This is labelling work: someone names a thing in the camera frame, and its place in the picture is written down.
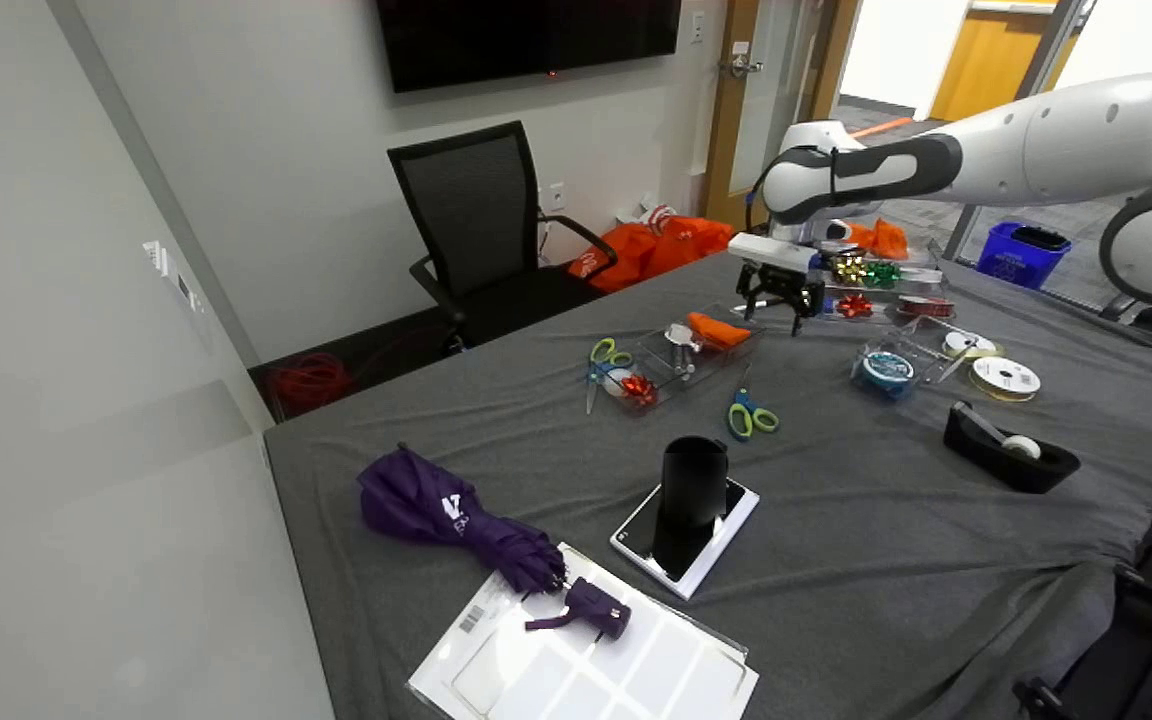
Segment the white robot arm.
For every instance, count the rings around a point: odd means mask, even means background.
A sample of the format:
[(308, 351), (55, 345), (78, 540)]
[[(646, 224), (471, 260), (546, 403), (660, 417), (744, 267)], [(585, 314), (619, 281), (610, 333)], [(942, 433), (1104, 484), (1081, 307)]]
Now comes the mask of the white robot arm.
[(773, 226), (741, 233), (727, 250), (805, 270), (833, 209), (908, 195), (984, 209), (1120, 195), (1102, 233), (1102, 267), (1152, 303), (1152, 73), (1038, 91), (881, 143), (841, 120), (794, 125), (753, 186)]

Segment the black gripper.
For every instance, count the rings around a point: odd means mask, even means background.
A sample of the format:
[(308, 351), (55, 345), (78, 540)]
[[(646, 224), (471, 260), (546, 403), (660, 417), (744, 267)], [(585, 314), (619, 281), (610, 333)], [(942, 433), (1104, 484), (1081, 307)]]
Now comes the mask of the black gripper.
[(794, 307), (794, 335), (802, 335), (812, 311), (825, 303), (825, 281), (796, 267), (744, 260), (736, 296), (741, 325), (753, 325), (762, 296), (784, 299)]

